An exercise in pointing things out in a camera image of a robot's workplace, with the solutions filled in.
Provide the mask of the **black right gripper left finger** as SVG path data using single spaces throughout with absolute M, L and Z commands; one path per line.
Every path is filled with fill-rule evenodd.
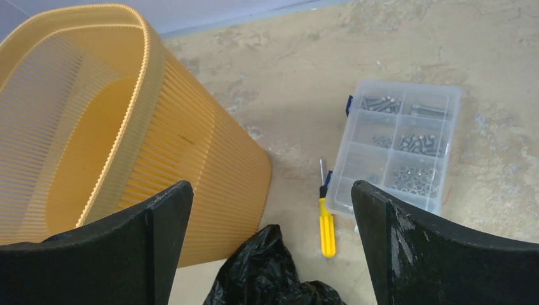
M 180 181 L 42 242 L 1 247 L 2 304 L 167 304 L 193 203 Z

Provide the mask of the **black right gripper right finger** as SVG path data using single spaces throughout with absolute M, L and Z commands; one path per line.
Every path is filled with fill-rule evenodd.
M 351 201 L 378 304 L 537 304 L 538 245 L 444 219 L 358 180 Z

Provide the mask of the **black plastic trash bag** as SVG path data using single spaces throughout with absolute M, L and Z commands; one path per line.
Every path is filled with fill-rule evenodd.
M 344 304 L 324 282 L 301 282 L 277 224 L 245 241 L 221 266 L 204 304 Z

